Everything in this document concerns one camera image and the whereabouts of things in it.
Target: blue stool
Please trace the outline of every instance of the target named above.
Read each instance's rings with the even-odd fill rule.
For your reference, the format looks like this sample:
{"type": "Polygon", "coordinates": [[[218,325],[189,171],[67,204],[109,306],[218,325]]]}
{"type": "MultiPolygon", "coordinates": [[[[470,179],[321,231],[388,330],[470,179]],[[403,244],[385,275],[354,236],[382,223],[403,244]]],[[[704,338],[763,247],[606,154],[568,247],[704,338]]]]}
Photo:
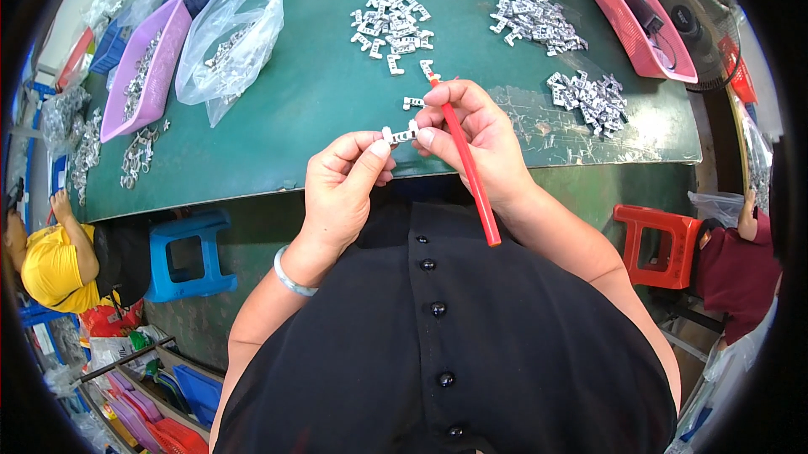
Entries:
{"type": "Polygon", "coordinates": [[[157,225],[149,231],[152,280],[143,297],[154,303],[188,297],[207,297],[238,287],[236,275],[223,276],[219,269],[216,233],[230,227],[230,216],[220,208],[198,212],[187,219],[173,220],[157,225]],[[205,276],[201,279],[181,279],[181,271],[170,263],[169,244],[183,238],[199,237],[202,244],[202,262],[205,276]]]}

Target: red pencil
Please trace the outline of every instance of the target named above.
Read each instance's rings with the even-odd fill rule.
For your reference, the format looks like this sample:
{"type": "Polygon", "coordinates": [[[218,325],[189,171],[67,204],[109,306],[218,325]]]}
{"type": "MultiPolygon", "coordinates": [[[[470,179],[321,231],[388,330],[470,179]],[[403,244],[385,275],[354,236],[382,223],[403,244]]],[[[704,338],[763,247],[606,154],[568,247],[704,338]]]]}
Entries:
{"type": "MultiPolygon", "coordinates": [[[[429,73],[429,83],[432,85],[432,87],[439,84],[438,77],[435,77],[435,74],[431,72],[429,73]]],[[[477,212],[480,213],[482,229],[486,232],[488,246],[497,247],[502,243],[502,238],[500,238],[500,229],[497,228],[497,221],[494,220],[494,211],[491,210],[488,195],[482,186],[480,174],[477,172],[477,165],[474,163],[474,158],[471,156],[469,143],[465,141],[465,133],[463,133],[463,128],[460,127],[457,114],[455,114],[451,104],[443,104],[440,106],[440,108],[444,111],[446,124],[449,125],[449,131],[452,133],[452,139],[455,141],[455,146],[457,146],[458,153],[460,153],[460,160],[463,162],[465,176],[469,179],[471,195],[474,197],[474,203],[477,204],[477,212]]]]}

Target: maroon shirt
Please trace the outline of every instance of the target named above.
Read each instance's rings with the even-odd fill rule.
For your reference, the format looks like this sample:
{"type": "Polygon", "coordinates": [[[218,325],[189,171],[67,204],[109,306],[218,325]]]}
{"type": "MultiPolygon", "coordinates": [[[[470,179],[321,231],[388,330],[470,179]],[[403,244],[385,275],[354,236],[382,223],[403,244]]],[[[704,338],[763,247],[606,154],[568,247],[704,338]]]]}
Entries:
{"type": "Polygon", "coordinates": [[[696,291],[704,309],[726,312],[725,340],[737,342],[756,328],[774,299],[780,263],[774,259],[768,216],[757,208],[757,234],[744,240],[736,228],[715,228],[699,255],[696,291]]]}

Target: electric fan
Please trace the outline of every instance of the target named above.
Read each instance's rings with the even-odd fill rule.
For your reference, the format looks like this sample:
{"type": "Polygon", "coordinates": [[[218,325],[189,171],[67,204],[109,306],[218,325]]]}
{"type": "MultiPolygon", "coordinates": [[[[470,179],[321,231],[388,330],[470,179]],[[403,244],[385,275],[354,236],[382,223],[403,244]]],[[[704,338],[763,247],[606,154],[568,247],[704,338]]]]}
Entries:
{"type": "Polygon", "coordinates": [[[738,24],[726,0],[659,0],[690,53],[699,81],[688,91],[720,90],[735,76],[741,55],[738,24]]]}

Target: red stool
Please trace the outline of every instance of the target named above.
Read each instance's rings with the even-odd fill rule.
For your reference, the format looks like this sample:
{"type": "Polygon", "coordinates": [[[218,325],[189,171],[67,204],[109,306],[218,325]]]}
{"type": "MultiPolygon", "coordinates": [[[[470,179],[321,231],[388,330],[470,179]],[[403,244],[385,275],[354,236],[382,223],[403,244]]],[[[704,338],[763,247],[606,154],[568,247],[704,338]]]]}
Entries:
{"type": "Polygon", "coordinates": [[[628,226],[623,264],[629,271],[631,285],[644,284],[666,289],[684,289],[690,285],[693,248],[702,226],[700,220],[656,208],[622,204],[614,206],[612,218],[623,221],[628,226]],[[643,228],[661,231],[662,241],[659,244],[657,263],[638,267],[643,228]]]}

